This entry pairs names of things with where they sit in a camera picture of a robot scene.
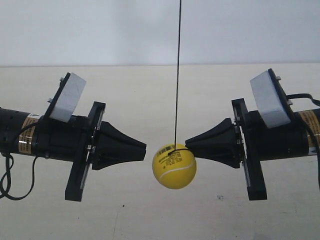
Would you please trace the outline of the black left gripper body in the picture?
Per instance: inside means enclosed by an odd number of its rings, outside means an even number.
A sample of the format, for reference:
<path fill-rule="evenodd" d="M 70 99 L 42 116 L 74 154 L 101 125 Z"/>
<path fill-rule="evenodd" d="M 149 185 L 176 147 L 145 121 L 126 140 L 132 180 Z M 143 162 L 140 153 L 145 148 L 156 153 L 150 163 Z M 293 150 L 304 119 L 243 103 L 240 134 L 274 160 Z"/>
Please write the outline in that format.
<path fill-rule="evenodd" d="M 66 201 L 80 202 L 88 175 L 91 151 L 100 128 L 106 104 L 95 101 L 87 116 L 72 115 L 67 122 L 42 117 L 35 127 L 37 157 L 71 162 L 64 191 Z"/>

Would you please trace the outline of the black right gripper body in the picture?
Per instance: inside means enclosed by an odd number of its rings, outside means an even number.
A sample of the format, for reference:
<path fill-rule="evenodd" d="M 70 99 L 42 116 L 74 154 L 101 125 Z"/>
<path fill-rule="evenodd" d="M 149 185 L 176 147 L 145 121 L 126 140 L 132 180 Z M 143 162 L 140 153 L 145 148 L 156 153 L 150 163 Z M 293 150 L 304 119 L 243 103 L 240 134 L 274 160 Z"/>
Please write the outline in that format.
<path fill-rule="evenodd" d="M 236 124 L 241 127 L 246 158 L 244 172 L 250 201 L 267 200 L 267 189 L 261 161 L 282 160 L 309 155 L 307 131 L 300 115 L 295 112 L 291 123 L 266 127 L 257 110 L 248 111 L 243 98 L 231 101 Z"/>

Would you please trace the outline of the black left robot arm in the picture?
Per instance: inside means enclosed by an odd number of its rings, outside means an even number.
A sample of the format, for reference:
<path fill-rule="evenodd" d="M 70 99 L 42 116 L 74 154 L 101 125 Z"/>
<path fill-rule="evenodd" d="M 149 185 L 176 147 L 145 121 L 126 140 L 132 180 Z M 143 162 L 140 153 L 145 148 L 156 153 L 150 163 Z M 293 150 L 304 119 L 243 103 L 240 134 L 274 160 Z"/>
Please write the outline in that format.
<path fill-rule="evenodd" d="M 143 161 L 147 145 L 103 121 L 105 103 L 95 101 L 87 116 L 72 115 L 67 122 L 45 115 L 11 109 L 0 110 L 0 154 L 5 158 L 5 173 L 0 178 L 0 196 L 13 201 L 11 169 L 13 154 L 71 162 L 64 198 L 80 202 L 88 175 L 95 171 Z"/>

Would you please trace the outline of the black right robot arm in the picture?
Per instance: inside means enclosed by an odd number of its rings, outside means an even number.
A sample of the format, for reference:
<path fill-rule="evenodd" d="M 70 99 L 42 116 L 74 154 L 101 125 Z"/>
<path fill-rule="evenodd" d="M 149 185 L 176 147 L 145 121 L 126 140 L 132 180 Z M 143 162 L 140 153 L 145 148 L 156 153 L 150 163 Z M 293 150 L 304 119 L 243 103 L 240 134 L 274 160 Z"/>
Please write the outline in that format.
<path fill-rule="evenodd" d="M 268 128 L 258 111 L 248 111 L 244 99 L 231 102 L 234 118 L 185 141 L 196 158 L 234 169 L 244 168 L 248 198 L 267 199 L 262 161 L 320 155 L 320 110 L 293 113 L 292 122 Z"/>

